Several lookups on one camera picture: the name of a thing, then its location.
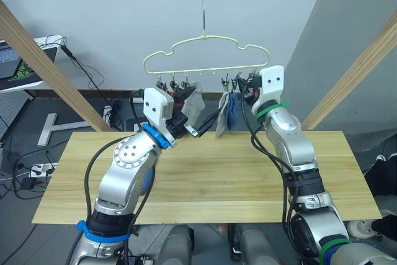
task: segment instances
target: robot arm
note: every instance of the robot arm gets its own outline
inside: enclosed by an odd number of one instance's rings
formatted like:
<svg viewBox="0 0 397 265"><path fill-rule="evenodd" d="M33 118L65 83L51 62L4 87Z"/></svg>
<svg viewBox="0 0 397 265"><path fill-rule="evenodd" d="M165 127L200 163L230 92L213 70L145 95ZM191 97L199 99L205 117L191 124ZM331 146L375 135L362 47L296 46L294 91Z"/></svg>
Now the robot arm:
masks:
<svg viewBox="0 0 397 265"><path fill-rule="evenodd" d="M94 211L87 222L80 221L81 235L67 265L119 264L124 242L136 218L134 210L146 173L162 150L177 145L186 133L201 135L186 123L187 117L174 107L194 91L185 88L174 97L158 88L145 89L143 112L150 125L121 140L114 149L109 170L102 178Z"/></svg>
<svg viewBox="0 0 397 265"><path fill-rule="evenodd" d="M282 169L289 201L295 202L291 219L294 245L306 258L322 264L396 264L375 248L350 243L331 194L324 188L313 145L303 134L300 121L280 101L283 73L283 66L264 68L259 75L240 79L239 87L247 91L244 100L251 105L254 118L263 124L277 156L288 166ZM292 200L297 187L298 197ZM326 256L329 262L323 263Z"/></svg>

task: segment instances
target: desk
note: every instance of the desk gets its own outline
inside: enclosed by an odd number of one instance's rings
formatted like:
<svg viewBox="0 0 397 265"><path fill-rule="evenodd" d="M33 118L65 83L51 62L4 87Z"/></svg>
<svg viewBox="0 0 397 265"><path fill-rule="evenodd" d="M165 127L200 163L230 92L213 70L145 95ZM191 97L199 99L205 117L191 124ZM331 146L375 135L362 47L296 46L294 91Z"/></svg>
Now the desk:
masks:
<svg viewBox="0 0 397 265"><path fill-rule="evenodd" d="M325 187L343 220L381 218L342 132L306 132ZM62 154L34 223L76 224L86 218L84 172L94 153L127 132L74 132ZM263 144L272 150L264 138ZM156 180L137 223L280 222L282 182L274 165L249 142L248 132L207 132L163 151ZM97 159L90 176L92 203L114 147Z"/></svg>
<svg viewBox="0 0 397 265"><path fill-rule="evenodd" d="M34 39L35 42L38 45L44 45L46 43L59 43L62 44L62 36L60 35L51 35L48 37L39 37ZM48 48L56 48L58 54L58 49L60 48L59 45L48 45L48 46L43 46L41 47L43 50L48 49ZM5 92L11 92L11 91L17 91L17 90L24 90L24 89L30 89L30 88L38 88L39 85L44 83L43 79L37 75L36 73L33 73L31 76L20 79L18 81L11 81L9 82L9 78L4 78L0 79L0 93L5 93Z"/></svg>

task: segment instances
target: clothes hanger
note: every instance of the clothes hanger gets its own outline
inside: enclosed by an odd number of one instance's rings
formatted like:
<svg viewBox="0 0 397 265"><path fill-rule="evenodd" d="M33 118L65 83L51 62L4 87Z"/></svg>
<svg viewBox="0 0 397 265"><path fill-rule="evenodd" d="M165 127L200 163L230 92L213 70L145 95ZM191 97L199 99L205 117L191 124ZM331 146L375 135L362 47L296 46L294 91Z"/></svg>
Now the clothes hanger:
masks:
<svg viewBox="0 0 397 265"><path fill-rule="evenodd" d="M199 72L199 74L202 74L204 71L212 71L213 74L215 74L215 71L217 70L233 70L233 69L240 69L243 70L245 68L253 68L253 70L257 70L258 68L261 68L263 66L266 66L269 61L270 61L270 53L267 51L264 47L258 46L258 45L253 45L253 44L248 44L245 47L240 47L239 42L235 38L231 37L223 37L221 35L207 35L205 32L205 6L204 6L204 0L202 0L202 10L203 10L203 35L199 37L194 37L194 38L188 38L187 40L182 40L180 42L177 42L171 46L171 52L166 53L164 51L157 51L154 52L150 55L148 55L144 60L143 60L143 70L148 73L148 74L156 74L156 75L161 75L161 74L173 74L175 75L176 73L189 73L189 72ZM147 62L150 58L157 56L159 54L163 54L164 56L171 56L175 53L176 47L179 45L182 45L184 43L189 43L193 42L196 40L208 40L208 39L221 39L221 40L228 40L234 42L236 45L236 48L238 50L244 51L247 48L256 48L261 51L263 51L266 56L267 56L267 61L265 63L257 64L257 65L241 65L241 66L227 66L227 67L222 67L222 68L200 68L200 69L194 69L194 70L175 70L175 71L149 71L147 67Z"/></svg>

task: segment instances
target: wooden rod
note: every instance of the wooden rod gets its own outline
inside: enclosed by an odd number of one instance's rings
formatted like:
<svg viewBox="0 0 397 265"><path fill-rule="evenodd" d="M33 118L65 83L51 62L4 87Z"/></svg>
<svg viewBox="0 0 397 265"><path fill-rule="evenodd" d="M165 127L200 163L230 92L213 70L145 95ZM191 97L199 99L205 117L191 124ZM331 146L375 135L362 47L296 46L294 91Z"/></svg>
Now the wooden rod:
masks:
<svg viewBox="0 0 397 265"><path fill-rule="evenodd" d="M7 6L0 0L0 37L94 130L112 131L49 57L30 37Z"/></svg>
<svg viewBox="0 0 397 265"><path fill-rule="evenodd" d="M303 121L304 130L313 130L397 45L397 13L394 13L372 43L343 77Z"/></svg>

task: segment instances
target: green ring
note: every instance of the green ring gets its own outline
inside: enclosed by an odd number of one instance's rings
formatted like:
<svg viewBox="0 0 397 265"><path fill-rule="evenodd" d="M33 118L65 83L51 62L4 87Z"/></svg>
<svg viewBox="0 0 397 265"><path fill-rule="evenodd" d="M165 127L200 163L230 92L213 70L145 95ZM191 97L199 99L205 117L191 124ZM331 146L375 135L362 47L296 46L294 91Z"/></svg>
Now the green ring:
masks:
<svg viewBox="0 0 397 265"><path fill-rule="evenodd" d="M266 113L270 112L271 110L278 108L278 107L288 107L290 104L290 101L287 102L281 102L279 104L272 105L270 107L267 107L266 109L260 111L258 114L255 115L255 120L257 121L259 118L261 118L263 115Z"/></svg>
<svg viewBox="0 0 397 265"><path fill-rule="evenodd" d="M338 239L333 239L329 242L327 242L320 251L319 254L319 262L320 265L324 265L324 257L325 257L325 253L328 249L332 248L333 246L337 246L337 245L343 245L345 243L350 243L350 241L346 238L338 238Z"/></svg>

